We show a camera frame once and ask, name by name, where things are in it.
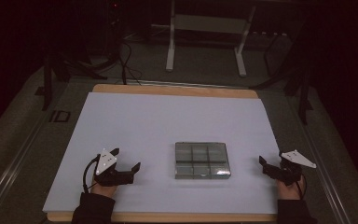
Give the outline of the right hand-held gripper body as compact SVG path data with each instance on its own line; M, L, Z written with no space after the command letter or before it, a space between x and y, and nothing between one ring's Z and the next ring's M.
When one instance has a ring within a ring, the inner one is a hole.
M286 186L290 186L301 179L303 166L317 168L314 162L307 159L297 150L281 152L279 156L286 159L286 164L280 163L279 167L268 164L267 169L262 167L262 172L272 179L282 181Z

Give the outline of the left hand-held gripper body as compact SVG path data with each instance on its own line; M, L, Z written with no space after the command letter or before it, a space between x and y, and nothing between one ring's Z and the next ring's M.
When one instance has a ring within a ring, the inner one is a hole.
M117 156L113 156L110 151L104 149L99 155L94 180L105 187L132 184L134 174L131 171L119 172L116 170L116 165Z

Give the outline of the person's right hand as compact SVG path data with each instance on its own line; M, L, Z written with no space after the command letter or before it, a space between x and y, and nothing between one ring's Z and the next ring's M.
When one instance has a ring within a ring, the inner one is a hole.
M280 200L300 200L303 195L304 183L300 180L290 186L286 186L282 181L277 180L278 198Z

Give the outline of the person's left hand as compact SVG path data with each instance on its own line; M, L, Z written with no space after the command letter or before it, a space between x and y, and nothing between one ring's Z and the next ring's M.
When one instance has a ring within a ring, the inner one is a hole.
M105 187L98 183L93 183L90 192L93 194L102 195L107 198L113 198L116 194L117 186Z

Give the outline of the pale blue table sheet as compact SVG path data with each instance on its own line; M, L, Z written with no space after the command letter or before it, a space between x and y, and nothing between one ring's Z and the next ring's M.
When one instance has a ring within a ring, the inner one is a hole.
M179 180L177 142L221 142L231 176ZM141 166L121 186L115 212L274 214L275 183L260 157L278 161L278 146L259 99L96 93L88 95L43 207L72 211L79 204L88 163L103 150L119 150L117 169Z

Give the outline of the clear plastic compartment box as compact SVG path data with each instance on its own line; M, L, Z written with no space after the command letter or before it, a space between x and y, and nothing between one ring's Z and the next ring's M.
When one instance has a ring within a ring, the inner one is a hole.
M177 142L176 179L229 179L231 170L225 143Z

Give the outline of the black metal stand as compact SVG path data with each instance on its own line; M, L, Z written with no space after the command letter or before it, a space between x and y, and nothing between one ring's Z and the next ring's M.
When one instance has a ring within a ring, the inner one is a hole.
M53 52L49 53L44 58L44 67L43 67L43 86L39 87L36 90L36 95L42 96L44 103L42 110L46 111L49 105L52 102L52 81L53 76L59 81L67 82L71 75L68 72L67 66L70 65L75 69L79 70L82 74L93 79L106 80L106 77L98 75L91 68L88 68L86 65L75 60L73 57L70 57L68 54L63 52Z
M282 62L270 74L270 78L259 84L250 86L250 90L264 90L265 88L286 80L283 88L285 96L299 94L298 116L304 125L307 125L307 111L312 110L308 100L310 89L310 61L308 54L302 49L302 43L298 38L291 40L291 47L287 51Z

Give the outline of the metal floor rail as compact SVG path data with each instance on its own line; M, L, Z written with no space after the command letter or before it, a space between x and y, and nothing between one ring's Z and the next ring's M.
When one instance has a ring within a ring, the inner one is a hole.
M304 135L307 149L310 151L310 155L317 164L316 172L324 190L324 196L330 205L337 224L352 224L347 209L342 201L342 197L337 191L337 184L334 182L334 177L329 173L328 165L331 164L332 158L329 157L326 159L323 156L323 151L317 147L316 137L311 133L310 124L304 124L297 114L298 103L296 100L288 98L287 101L296 118L296 122L300 126L301 133Z
M31 131L27 134L27 137L22 142L19 151L15 154L13 160L8 164L8 167L3 172L0 177L0 204L3 199L6 197L9 192L11 186L15 182L21 167L23 166L24 160L34 143L35 138L39 134L41 128L46 122L46 117L41 116L35 125L32 127Z

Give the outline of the white metal frame stand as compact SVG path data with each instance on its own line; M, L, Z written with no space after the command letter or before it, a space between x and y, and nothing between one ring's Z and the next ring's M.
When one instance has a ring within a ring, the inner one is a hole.
M173 70L175 56L174 36L176 30L236 34L241 35L241 41L234 48L234 56L238 67L239 76L246 77L247 71L245 68L244 59L242 57L242 52L245 46L247 36L250 33L250 28L253 22L255 12L256 6L251 6L246 19L231 19L177 14L175 12L175 0L171 0L170 42L168 46L165 70L168 72L171 72Z

